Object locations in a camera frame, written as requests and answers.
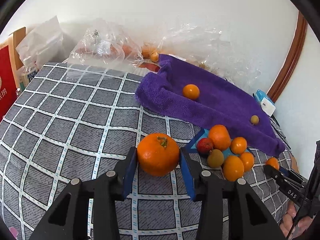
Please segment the red lychee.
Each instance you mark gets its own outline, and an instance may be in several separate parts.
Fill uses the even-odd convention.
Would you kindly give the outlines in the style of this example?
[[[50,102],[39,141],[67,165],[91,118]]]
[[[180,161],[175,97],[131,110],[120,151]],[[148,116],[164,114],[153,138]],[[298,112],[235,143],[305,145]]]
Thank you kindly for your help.
[[[199,152],[199,154],[208,155],[212,152],[213,148],[214,143],[210,138],[202,138],[198,141],[196,145],[196,149]]]

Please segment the grey checked bed sheet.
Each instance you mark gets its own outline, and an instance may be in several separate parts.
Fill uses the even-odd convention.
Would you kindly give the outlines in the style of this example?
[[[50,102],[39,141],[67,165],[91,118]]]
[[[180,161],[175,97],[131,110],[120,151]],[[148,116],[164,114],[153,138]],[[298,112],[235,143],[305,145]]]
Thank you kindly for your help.
[[[1,121],[1,220],[29,239],[67,183],[97,178],[146,135],[185,146],[194,124],[141,106],[141,77],[115,70],[46,64]],[[179,168],[163,177],[139,171],[116,203],[121,239],[194,239],[200,205],[187,196]]]

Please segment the large orange with stem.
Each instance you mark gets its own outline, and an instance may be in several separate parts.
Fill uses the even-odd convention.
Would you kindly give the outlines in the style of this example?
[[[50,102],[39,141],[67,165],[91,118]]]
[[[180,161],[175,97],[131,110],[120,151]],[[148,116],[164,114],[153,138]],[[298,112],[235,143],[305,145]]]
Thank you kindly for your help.
[[[138,144],[137,157],[144,172],[154,177],[163,177],[178,165],[180,148],[170,136],[152,133]]]

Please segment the white plastic bag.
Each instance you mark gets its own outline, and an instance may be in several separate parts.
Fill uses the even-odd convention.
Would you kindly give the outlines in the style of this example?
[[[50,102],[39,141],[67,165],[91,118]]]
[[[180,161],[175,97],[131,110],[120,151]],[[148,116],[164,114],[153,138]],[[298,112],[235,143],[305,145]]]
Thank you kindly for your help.
[[[38,69],[63,49],[63,32],[57,16],[34,28],[16,47],[23,65]]]

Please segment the small orange right pile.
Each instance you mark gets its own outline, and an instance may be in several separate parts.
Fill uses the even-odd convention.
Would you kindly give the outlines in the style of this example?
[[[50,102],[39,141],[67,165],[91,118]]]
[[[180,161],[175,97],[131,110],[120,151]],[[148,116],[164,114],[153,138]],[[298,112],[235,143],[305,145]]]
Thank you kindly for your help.
[[[240,159],[244,165],[244,172],[248,172],[254,165],[254,155],[250,152],[244,152],[240,155]]]

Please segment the clear plastic bag with fruit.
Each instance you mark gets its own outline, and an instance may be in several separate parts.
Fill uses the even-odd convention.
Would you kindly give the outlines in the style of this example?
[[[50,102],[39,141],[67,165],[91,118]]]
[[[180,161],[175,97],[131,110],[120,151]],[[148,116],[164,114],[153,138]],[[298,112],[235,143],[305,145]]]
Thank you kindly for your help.
[[[71,51],[68,63],[102,68],[128,64],[136,68],[143,62],[142,49],[116,23],[96,19]]]

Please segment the purple towel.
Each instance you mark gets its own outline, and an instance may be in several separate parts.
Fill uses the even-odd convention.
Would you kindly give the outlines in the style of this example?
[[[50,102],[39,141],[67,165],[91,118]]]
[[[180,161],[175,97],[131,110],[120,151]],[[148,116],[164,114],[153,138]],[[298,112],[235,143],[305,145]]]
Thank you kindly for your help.
[[[278,157],[285,144],[276,137],[269,116],[253,96],[230,82],[170,55],[159,56],[160,69],[148,73],[136,89],[136,99],[149,110],[177,118],[205,129],[223,125],[229,135],[244,137],[249,146]],[[183,87],[196,85],[197,100],[185,98]],[[259,124],[250,118],[259,116]]]

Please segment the large orange navel side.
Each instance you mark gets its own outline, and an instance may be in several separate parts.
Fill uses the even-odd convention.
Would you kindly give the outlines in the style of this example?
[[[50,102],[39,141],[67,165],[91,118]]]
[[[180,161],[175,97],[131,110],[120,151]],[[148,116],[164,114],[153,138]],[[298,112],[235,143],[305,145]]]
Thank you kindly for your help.
[[[278,159],[275,158],[275,157],[269,158],[269,159],[266,161],[265,165],[270,165],[270,166],[272,166],[273,168],[275,168],[276,170],[279,170],[279,167],[280,167],[280,166],[279,166],[279,163],[278,163]]]

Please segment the white blue charger box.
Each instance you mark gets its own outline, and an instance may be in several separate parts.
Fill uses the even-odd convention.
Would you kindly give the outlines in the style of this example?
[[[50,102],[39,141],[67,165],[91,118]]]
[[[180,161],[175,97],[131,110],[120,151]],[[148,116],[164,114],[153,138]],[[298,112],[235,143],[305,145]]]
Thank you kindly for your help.
[[[254,94],[254,98],[256,101],[259,103],[261,109],[269,116],[271,117],[275,110],[276,107],[273,103],[273,101],[267,96],[265,92],[262,90],[258,89],[256,93]]]

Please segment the small orange upper pile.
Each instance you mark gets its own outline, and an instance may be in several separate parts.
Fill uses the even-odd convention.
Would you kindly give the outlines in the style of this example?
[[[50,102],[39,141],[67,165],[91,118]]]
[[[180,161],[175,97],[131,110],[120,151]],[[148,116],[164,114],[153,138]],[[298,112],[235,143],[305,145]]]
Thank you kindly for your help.
[[[229,148],[234,154],[242,154],[247,149],[247,141],[244,137],[236,137],[232,140]]]

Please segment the brown wooden door frame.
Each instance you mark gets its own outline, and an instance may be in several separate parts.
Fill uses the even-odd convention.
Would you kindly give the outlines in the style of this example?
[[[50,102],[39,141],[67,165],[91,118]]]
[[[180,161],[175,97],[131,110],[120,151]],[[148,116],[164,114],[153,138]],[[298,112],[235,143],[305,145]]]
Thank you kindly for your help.
[[[267,93],[268,97],[273,102],[276,102],[278,100],[296,68],[304,47],[307,28],[308,22],[303,14],[299,11],[295,33],[284,64]]]

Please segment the oval tangerine in pile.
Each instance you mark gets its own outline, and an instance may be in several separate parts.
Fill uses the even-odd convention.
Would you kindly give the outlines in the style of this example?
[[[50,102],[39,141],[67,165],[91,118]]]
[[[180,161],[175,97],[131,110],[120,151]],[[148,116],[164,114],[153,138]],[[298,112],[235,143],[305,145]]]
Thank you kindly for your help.
[[[209,130],[208,138],[212,139],[214,148],[221,151],[227,150],[231,145],[231,137],[223,125],[213,126]]]

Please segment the small orange pile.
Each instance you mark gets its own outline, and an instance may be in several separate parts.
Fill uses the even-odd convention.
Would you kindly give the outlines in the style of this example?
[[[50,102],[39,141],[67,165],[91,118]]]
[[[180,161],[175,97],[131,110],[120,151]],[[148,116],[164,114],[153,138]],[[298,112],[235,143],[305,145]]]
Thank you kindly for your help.
[[[236,181],[244,175],[244,165],[237,156],[228,156],[223,163],[223,176],[228,181]]]
[[[244,172],[248,172],[254,165],[254,155],[250,152],[244,152],[240,155],[240,159],[244,165]]]
[[[247,149],[247,141],[244,137],[236,137],[232,140],[229,148],[234,154],[242,154]]]

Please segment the red paper bag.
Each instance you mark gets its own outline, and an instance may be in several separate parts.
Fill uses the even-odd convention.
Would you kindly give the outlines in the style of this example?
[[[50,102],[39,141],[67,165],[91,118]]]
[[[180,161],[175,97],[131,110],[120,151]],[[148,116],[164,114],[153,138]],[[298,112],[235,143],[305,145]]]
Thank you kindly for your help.
[[[1,88],[0,88],[0,119],[3,120],[3,116],[6,115],[10,107],[17,99],[16,94],[16,82],[14,74],[12,72],[9,46],[3,46],[0,52],[0,76],[1,76]]]

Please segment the small orange by wall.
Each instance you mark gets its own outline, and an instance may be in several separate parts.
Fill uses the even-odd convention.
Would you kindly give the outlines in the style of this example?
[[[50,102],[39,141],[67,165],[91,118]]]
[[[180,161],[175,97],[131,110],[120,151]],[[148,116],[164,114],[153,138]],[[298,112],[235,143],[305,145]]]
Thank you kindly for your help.
[[[152,62],[158,62],[159,61],[159,53],[157,51],[153,51],[151,54],[150,54],[150,60]]]

